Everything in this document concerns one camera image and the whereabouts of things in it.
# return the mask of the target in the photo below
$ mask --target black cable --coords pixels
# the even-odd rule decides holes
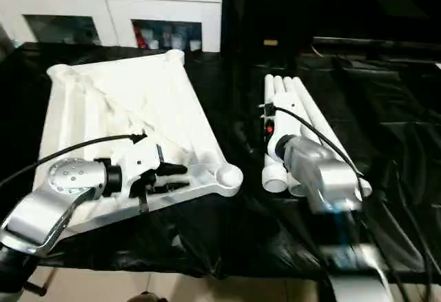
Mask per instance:
[[[141,140],[145,135],[137,135],[137,134],[122,134],[122,135],[114,135],[111,137],[102,137],[102,138],[96,138],[89,141],[84,141],[77,143],[76,145],[71,145],[70,147],[64,148],[62,150],[59,150],[58,152],[55,152],[49,156],[43,157],[42,159],[39,159],[38,161],[35,161],[34,163],[25,166],[23,169],[11,174],[9,177],[5,178],[4,180],[0,181],[0,188],[2,188],[5,184],[9,183],[11,180],[17,178],[18,176],[21,176],[23,173],[26,173],[29,170],[35,169],[39,165],[46,163],[50,161],[51,159],[54,159],[58,156],[64,155],[68,152],[71,152],[73,150],[86,147],[88,145],[93,145],[94,143],[100,143],[100,142],[106,142],[106,141],[113,141],[113,140],[121,140],[121,139],[130,139],[133,142],[137,142]]]
[[[401,181],[400,179],[400,183],[402,184],[403,188],[406,188],[406,185]],[[423,257],[423,261],[424,261],[424,268],[426,269],[426,273],[427,273],[427,282],[425,284],[425,290],[424,290],[424,301],[431,301],[432,298],[432,289],[431,289],[431,284],[432,284],[432,268],[431,265],[433,264],[433,266],[435,267],[436,271],[438,272],[438,275],[441,276],[441,269],[438,266],[438,264],[435,261],[435,258],[433,257],[430,249],[429,249],[429,245],[426,242],[426,239],[424,238],[423,234],[421,234],[421,228],[418,225],[418,222],[416,221],[416,218],[414,217],[411,209],[409,209],[409,207],[406,204],[406,199],[403,195],[403,193],[401,193],[401,190],[398,190],[398,195],[400,196],[400,200],[401,200],[401,204],[404,208],[404,211],[406,212],[413,228],[415,229],[415,231],[417,232],[417,236],[420,240],[420,245],[421,248],[423,250],[422,253],[422,257]]]
[[[269,104],[265,105],[265,110],[281,111],[281,112],[284,112],[285,114],[288,114],[289,116],[297,119],[304,126],[306,126],[309,130],[311,130],[314,134],[316,134],[322,141],[324,141],[333,151],[335,151],[338,155],[340,155],[342,160],[347,165],[349,165],[349,167],[351,167],[351,169],[355,172],[356,177],[357,177],[358,189],[360,191],[360,197],[361,197],[362,201],[364,201],[365,196],[364,196],[364,193],[363,193],[362,184],[361,184],[361,180],[360,180],[360,177],[362,177],[362,174],[358,172],[357,168],[352,163],[352,161],[349,159],[349,157],[346,156],[346,154],[344,152],[342,152],[339,147],[337,147],[332,141],[330,141],[322,132],[317,130],[309,122],[307,122],[306,120],[304,120],[302,117],[298,116],[297,114],[294,114],[293,112],[291,112],[291,111],[289,111],[287,109],[276,107],[272,103],[269,103]],[[363,223],[363,222],[362,223],[364,224],[367,232],[369,233],[371,239],[373,240],[373,243],[378,248],[378,251],[381,253],[381,256],[383,257],[384,262],[386,263],[386,265],[389,268],[393,278],[395,279],[395,281],[397,283],[397,286],[398,286],[398,289],[400,290],[400,293],[402,295],[402,298],[403,298],[404,302],[410,302],[409,295],[407,294],[407,292],[406,292],[406,290],[405,290],[405,288],[404,288],[404,286],[403,286],[403,284],[402,284],[402,282],[400,280],[400,277],[398,276],[398,273],[396,272],[395,268],[393,267],[391,260],[389,259],[389,257],[386,255],[386,253],[384,252],[384,250],[380,246],[380,243],[378,242],[378,239],[376,238],[376,236],[373,233],[373,231],[369,229],[369,226],[367,225],[368,221],[369,221],[369,217],[366,216],[366,223]]]

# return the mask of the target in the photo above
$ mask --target white cabinet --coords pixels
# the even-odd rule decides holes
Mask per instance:
[[[0,0],[0,18],[19,43],[118,44],[105,0]]]
[[[218,52],[221,46],[221,5],[212,2],[160,1],[160,0],[107,0],[110,14],[114,21],[116,35],[120,46],[136,47],[138,45],[134,25],[154,30],[154,37],[163,42],[161,27],[170,27],[175,33],[178,25],[185,30],[188,48],[191,40],[202,41],[204,52]],[[160,21],[157,26],[149,21]]]
[[[0,0],[0,23],[18,43],[142,47],[153,40],[169,48],[172,38],[173,46],[218,52],[221,6],[222,0]]]

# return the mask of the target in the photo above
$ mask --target black plastic sheet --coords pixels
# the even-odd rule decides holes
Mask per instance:
[[[135,48],[30,45],[0,64],[0,136],[4,178],[38,157],[52,65],[152,54]],[[60,241],[43,265],[319,279],[317,245],[335,241],[329,220],[305,200],[266,193],[261,114],[265,66],[217,54],[189,54],[185,69],[227,160],[245,179],[237,196],[209,195]],[[301,59],[299,75],[374,193],[372,229],[408,282],[424,280],[419,239],[404,211],[415,213],[441,263],[441,70],[421,63]],[[32,174],[1,191],[0,218],[32,187]]]

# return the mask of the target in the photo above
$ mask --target glass cabinet door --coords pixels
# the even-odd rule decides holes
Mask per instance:
[[[202,23],[133,19],[132,24],[139,48],[202,49]]]
[[[1,0],[0,23],[17,45],[118,45],[105,0]]]
[[[92,17],[23,16],[38,42],[101,45]]]

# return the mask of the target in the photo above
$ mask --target tiled floor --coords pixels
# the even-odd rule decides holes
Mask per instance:
[[[39,268],[31,282],[43,285],[50,268]],[[408,285],[412,302],[421,301],[422,286]],[[313,281],[229,278],[222,281],[195,279],[182,274],[95,272],[58,269],[48,293],[38,297],[24,292],[20,302],[126,302],[149,290],[169,302],[317,302]],[[396,301],[401,301],[393,287]],[[435,286],[435,295],[441,289]]]

